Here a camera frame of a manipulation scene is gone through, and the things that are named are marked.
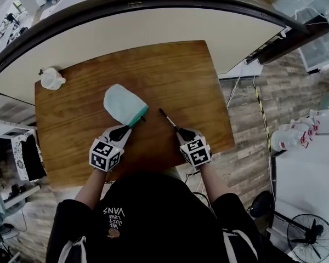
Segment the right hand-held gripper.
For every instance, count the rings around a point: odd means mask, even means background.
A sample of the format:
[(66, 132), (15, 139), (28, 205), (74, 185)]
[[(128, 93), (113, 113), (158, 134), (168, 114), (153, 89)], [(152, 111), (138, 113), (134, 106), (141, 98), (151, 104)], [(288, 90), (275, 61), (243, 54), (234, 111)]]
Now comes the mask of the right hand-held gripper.
[(184, 159), (193, 167), (211, 162), (211, 148), (199, 130), (180, 128), (176, 136)]

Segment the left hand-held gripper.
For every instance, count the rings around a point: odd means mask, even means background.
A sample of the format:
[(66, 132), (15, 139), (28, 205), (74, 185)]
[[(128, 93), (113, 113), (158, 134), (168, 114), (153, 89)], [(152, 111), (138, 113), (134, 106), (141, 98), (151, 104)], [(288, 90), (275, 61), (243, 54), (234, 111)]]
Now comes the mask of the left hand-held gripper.
[(131, 132), (127, 125), (107, 128), (102, 136), (94, 140), (89, 150), (89, 164), (104, 172), (112, 171), (120, 162)]

